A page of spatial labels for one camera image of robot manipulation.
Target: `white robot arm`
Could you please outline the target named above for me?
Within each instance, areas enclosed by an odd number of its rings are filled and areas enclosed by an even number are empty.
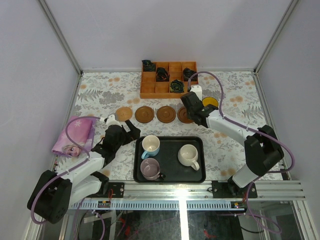
[[[105,137],[102,143],[91,149],[89,157],[82,157],[57,172],[47,170],[42,173],[27,203],[29,210],[34,207],[36,214],[55,224],[63,218],[70,205],[87,196],[103,197],[108,194],[109,178],[98,171],[115,158],[122,145],[138,139],[141,131],[127,120],[125,123],[130,131],[126,132],[114,115],[104,121],[107,126]]]
[[[202,98],[202,93],[201,87],[198,85],[195,85],[190,92],[181,97],[188,118],[198,125],[228,135],[245,149],[246,164],[228,180],[228,188],[235,196],[252,181],[265,175],[284,157],[284,152],[279,144],[269,138],[227,121],[225,116],[220,115],[216,106],[210,104],[204,106],[199,97]],[[268,125],[258,128],[258,130],[277,139],[274,130]]]

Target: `purple mug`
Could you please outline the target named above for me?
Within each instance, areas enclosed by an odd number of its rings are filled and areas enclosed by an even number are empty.
[[[145,179],[154,181],[157,178],[165,179],[166,175],[160,172],[160,165],[154,158],[146,158],[141,162],[140,170]]]

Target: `pink cloth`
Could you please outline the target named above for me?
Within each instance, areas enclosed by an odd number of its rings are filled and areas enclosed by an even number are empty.
[[[82,118],[75,120],[68,127],[68,135],[80,146],[90,151],[93,145],[96,120],[89,118]],[[77,157],[81,153],[82,149],[75,146],[66,136],[66,129],[64,128],[59,135],[58,140],[52,148],[54,154],[64,157]]]

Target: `wooden box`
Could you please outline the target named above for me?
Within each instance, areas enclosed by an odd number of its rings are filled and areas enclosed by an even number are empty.
[[[153,62],[157,68],[164,68],[170,74],[170,81],[156,82],[155,71],[144,71],[142,67],[140,98],[142,99],[179,99],[188,92],[188,82],[184,81],[183,70],[189,68],[197,72],[195,61],[169,61]],[[174,80],[180,80],[184,84],[184,93],[170,92],[170,83]],[[191,85],[198,84],[198,81],[192,81]]]

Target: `light blue mug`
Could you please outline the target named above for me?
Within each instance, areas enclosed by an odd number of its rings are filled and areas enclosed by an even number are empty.
[[[147,159],[149,157],[154,157],[159,153],[160,150],[160,140],[156,136],[149,135],[142,140],[142,148],[144,150],[141,158]]]

